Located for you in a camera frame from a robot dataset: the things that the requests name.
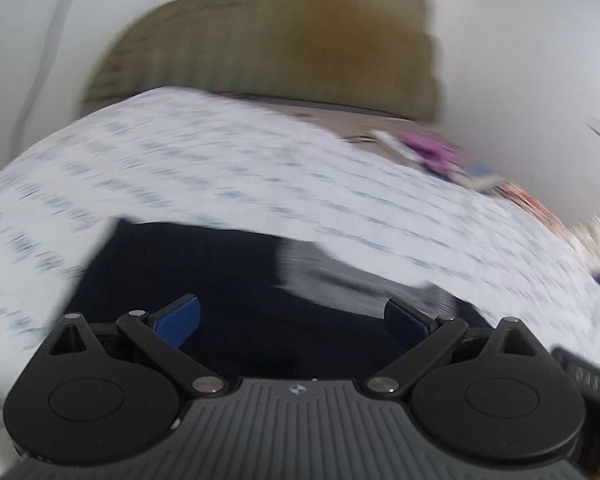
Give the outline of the olive tufted headboard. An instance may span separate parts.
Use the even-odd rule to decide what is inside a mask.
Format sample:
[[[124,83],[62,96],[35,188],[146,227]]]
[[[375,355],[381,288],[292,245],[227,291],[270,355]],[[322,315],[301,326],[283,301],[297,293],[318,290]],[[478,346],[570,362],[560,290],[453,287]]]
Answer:
[[[133,23],[84,113],[165,86],[336,105],[430,122],[425,0],[174,0]]]

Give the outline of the grey navy knit sweater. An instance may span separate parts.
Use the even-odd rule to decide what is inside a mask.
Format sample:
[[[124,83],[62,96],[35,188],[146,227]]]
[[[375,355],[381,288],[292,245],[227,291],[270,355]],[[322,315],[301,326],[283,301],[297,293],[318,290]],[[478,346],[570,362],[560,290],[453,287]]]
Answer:
[[[185,295],[201,304],[183,351],[228,380],[364,380],[414,342],[387,320],[390,300],[484,330],[475,307],[442,288],[407,286],[348,266],[301,240],[205,226],[120,220],[67,308],[92,323],[154,313]]]

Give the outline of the purple garment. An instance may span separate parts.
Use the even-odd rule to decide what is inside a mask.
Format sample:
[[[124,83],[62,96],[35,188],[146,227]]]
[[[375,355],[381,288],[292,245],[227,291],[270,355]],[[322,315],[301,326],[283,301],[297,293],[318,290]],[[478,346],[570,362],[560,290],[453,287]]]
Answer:
[[[429,136],[411,132],[399,133],[398,140],[419,156],[422,166],[429,172],[449,179],[457,163],[456,153],[449,145]]]

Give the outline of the red patterned cloth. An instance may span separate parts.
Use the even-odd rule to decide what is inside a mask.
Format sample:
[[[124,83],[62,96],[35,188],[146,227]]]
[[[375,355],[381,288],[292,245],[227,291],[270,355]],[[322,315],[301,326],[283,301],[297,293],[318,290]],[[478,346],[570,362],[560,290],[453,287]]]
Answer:
[[[535,220],[551,229],[562,228],[562,222],[550,212],[541,202],[536,200],[526,190],[512,182],[505,182],[496,187],[496,192],[506,200],[530,214]]]

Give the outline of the white script-print quilt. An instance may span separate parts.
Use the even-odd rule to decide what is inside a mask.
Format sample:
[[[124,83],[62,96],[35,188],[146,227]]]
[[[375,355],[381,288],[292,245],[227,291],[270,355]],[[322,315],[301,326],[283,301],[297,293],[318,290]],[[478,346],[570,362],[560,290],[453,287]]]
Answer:
[[[323,128],[196,90],[91,114],[0,171],[0,475],[17,455],[8,390],[117,218],[317,244],[405,285],[434,283],[491,322],[600,366],[600,286],[508,200],[363,152]]]

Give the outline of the cream white garment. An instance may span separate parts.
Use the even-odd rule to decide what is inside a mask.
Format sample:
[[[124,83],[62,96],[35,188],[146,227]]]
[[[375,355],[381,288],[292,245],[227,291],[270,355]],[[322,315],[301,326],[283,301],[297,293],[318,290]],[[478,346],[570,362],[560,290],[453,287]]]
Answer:
[[[588,272],[600,275],[600,218],[593,216],[571,228]]]

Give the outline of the white power strip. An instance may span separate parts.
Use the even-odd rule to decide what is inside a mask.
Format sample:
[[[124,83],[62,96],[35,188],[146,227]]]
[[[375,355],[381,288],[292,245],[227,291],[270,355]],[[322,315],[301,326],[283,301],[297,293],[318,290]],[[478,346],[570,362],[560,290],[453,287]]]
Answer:
[[[402,157],[412,160],[413,162],[418,162],[420,157],[417,152],[412,150],[405,143],[398,140],[395,136],[392,136],[390,133],[372,129],[370,130],[370,134],[376,139],[378,143],[384,144],[391,148],[396,153],[400,154]]]

